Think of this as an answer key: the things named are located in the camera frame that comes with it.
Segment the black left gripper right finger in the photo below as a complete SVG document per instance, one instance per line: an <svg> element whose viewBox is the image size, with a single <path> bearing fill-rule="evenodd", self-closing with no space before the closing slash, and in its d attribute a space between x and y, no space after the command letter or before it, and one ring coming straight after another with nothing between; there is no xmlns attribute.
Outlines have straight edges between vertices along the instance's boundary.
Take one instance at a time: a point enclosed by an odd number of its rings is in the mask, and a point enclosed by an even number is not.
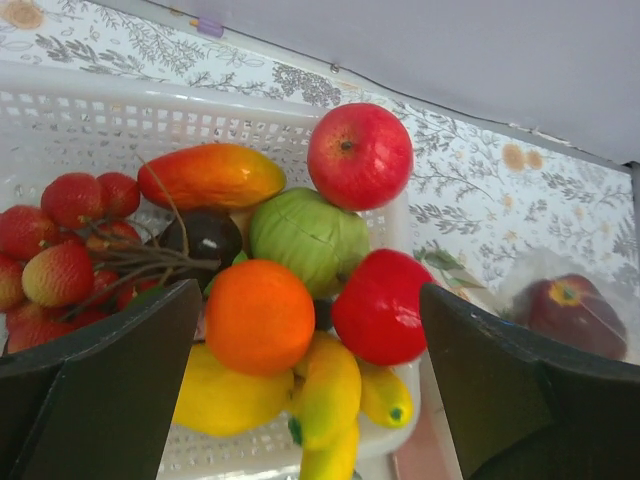
<svg viewBox="0 0 640 480"><path fill-rule="evenodd" d="M639 368L509 323L435 284L428 353L465 479L636 479Z"/></svg>

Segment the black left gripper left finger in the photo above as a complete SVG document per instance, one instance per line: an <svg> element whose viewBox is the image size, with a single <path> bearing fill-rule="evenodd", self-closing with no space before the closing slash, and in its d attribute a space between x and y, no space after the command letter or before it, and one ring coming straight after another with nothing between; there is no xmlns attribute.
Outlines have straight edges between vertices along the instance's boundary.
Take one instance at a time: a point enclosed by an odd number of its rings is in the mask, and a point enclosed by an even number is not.
<svg viewBox="0 0 640 480"><path fill-rule="evenodd" d="M196 281L1 359L4 479L153 479L199 319Z"/></svg>

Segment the dark red apple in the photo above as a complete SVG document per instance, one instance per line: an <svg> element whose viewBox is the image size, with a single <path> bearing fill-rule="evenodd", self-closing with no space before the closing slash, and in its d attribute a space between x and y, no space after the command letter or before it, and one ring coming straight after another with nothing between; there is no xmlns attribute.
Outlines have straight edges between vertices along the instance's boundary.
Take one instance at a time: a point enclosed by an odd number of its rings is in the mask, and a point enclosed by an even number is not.
<svg viewBox="0 0 640 480"><path fill-rule="evenodd" d="M612 360L627 354L627 330L619 315L598 288L579 274L529 284L513 298L511 321Z"/></svg>

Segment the yellow banana bunch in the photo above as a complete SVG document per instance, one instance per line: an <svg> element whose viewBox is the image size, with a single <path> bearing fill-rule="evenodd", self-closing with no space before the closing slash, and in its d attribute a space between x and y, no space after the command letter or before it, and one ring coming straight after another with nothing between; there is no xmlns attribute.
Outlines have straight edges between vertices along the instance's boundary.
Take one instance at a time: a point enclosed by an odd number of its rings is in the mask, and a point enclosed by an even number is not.
<svg viewBox="0 0 640 480"><path fill-rule="evenodd" d="M386 429L413 419L413 398L394 370L357 359L328 332L314 333L294 371L301 383L292 394L288 429L302 448L301 479L352 477L360 413Z"/></svg>

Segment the clear zip top bag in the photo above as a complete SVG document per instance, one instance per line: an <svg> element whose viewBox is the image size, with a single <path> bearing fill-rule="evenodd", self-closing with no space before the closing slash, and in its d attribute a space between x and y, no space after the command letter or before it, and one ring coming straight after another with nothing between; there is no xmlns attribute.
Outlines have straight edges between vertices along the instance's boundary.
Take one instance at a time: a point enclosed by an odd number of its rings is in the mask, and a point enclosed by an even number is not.
<svg viewBox="0 0 640 480"><path fill-rule="evenodd" d="M612 360L639 363L639 294L544 247L516 257L497 287L503 318Z"/></svg>

